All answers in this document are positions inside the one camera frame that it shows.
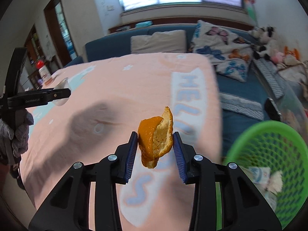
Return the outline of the grey gloved left hand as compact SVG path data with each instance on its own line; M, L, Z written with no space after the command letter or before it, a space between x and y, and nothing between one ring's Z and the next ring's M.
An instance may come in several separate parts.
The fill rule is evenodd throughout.
M14 165L20 162L21 155L28 151L29 127L34 118L26 109L16 112L18 126L15 130L1 119L1 163Z

